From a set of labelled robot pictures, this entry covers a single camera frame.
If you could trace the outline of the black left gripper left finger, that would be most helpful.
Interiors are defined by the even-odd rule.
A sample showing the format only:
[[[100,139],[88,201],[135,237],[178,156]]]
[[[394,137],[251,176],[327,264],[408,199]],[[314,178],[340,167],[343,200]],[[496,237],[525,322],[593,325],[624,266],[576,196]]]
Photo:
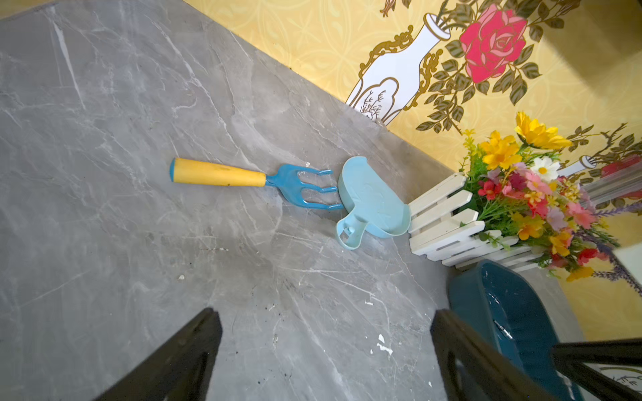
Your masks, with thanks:
[[[218,312],[204,308],[97,399],[206,399],[222,334]]]

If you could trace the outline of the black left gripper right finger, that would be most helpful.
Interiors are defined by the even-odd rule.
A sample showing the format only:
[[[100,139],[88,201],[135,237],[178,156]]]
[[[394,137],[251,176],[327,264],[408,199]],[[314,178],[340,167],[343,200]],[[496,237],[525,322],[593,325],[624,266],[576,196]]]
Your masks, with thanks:
[[[471,382],[490,400],[555,399],[450,310],[436,311],[431,338],[449,400],[469,399],[458,366],[463,367]]]

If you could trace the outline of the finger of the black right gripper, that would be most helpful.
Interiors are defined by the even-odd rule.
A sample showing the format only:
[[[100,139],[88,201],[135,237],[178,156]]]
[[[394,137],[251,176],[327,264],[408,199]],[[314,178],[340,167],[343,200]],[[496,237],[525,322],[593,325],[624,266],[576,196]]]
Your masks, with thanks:
[[[641,372],[641,339],[557,344],[555,368],[599,400],[641,400],[641,392],[611,379],[602,368]]]

